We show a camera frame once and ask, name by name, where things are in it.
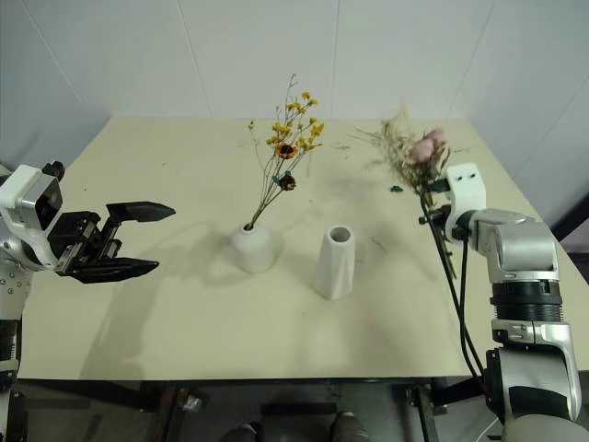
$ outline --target pink flower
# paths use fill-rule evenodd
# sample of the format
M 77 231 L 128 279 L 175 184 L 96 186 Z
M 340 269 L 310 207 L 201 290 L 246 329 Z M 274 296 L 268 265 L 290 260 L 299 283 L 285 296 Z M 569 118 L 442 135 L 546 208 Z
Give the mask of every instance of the pink flower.
M 446 142 L 444 129 L 436 127 L 432 131 L 430 131 L 427 135 L 423 138 L 433 141 L 433 147 L 437 150 L 441 145 Z
M 423 138 L 413 145 L 411 149 L 411 158 L 416 163 L 424 163 L 433 155 L 433 141 L 429 138 Z

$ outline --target orange flower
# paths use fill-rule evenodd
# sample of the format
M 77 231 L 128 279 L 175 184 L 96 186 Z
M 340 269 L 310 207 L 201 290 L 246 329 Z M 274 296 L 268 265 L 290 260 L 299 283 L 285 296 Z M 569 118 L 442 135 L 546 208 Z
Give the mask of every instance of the orange flower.
M 298 147 L 295 145 L 277 145 L 274 148 L 274 154 L 282 159 L 294 158 L 298 154 Z

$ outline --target metal frame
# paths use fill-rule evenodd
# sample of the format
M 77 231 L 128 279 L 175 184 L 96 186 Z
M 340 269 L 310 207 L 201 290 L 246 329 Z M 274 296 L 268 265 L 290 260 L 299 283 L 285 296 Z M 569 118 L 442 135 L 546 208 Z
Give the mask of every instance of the metal frame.
M 444 378 L 290 378 L 290 379 L 228 379 L 228 380 L 167 380 L 142 381 L 139 390 L 133 390 L 105 380 L 19 379 L 18 383 L 41 386 L 51 390 L 73 393 L 96 401 L 105 401 L 156 413 L 147 438 L 149 442 L 178 440 L 183 415 L 191 410 L 187 399 L 199 396 L 200 387 L 243 385 L 308 385 L 388 383 L 408 389 L 410 404 L 418 409 L 425 442 L 438 442 L 434 417 L 441 406 L 463 401 L 482 394 L 479 383 L 468 378 L 446 386 Z

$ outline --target vase opening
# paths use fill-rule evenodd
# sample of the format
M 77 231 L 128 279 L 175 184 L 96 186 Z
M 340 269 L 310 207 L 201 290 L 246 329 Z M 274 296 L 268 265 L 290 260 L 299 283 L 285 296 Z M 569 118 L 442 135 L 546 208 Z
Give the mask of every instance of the vase opening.
M 350 239 L 351 235 L 352 234 L 350 233 L 350 230 L 348 230 L 346 227 L 334 227 L 329 232 L 329 237 L 335 242 L 346 242 L 348 239 Z

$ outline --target dried flower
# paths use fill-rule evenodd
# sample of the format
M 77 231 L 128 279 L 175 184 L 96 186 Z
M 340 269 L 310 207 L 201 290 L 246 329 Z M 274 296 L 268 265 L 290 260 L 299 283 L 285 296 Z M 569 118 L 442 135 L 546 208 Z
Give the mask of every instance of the dried flower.
M 298 149 L 295 145 L 277 145 L 274 148 L 274 154 L 282 159 L 291 159 L 296 156 Z
M 315 117 L 309 118 L 308 125 L 302 123 L 303 115 L 311 106 L 318 105 L 318 101 L 312 99 L 309 92 L 301 94 L 301 98 L 306 101 L 306 104 L 301 104 L 291 98 L 291 90 L 295 85 L 294 78 L 295 76 L 291 76 L 283 107 L 276 107 L 276 121 L 271 127 L 274 134 L 266 139 L 266 144 L 271 148 L 271 157 L 265 166 L 258 151 L 260 143 L 254 132 L 254 122 L 252 121 L 248 125 L 254 141 L 256 156 L 262 169 L 263 184 L 260 205 L 251 221 L 246 225 L 246 230 L 254 227 L 262 212 L 282 192 L 291 191 L 296 187 L 296 181 L 291 175 L 291 171 L 301 162 L 308 151 L 321 145 L 321 143 L 317 143 L 316 139 L 321 136 L 325 124 L 318 123 Z
M 296 187 L 295 177 L 290 173 L 284 174 L 284 176 L 278 180 L 278 185 L 283 191 L 293 191 Z
M 432 131 L 430 131 L 427 135 L 423 138 L 427 138 L 428 140 L 433 141 L 433 147 L 437 150 L 442 145 L 446 143 L 445 132 L 444 129 L 436 127 Z
M 440 132 L 431 131 L 437 140 L 442 140 Z M 441 173 L 450 156 L 450 149 L 444 142 L 436 148 L 434 140 L 427 135 L 420 139 L 410 128 L 410 119 L 402 109 L 390 120 L 382 121 L 380 132 L 368 135 L 372 145 L 382 153 L 396 180 L 411 187 L 421 195 L 426 192 L 429 181 L 435 180 Z
M 411 149 L 411 158 L 416 163 L 424 163 L 429 161 L 433 155 L 433 141 L 429 138 L 423 138 L 413 145 Z

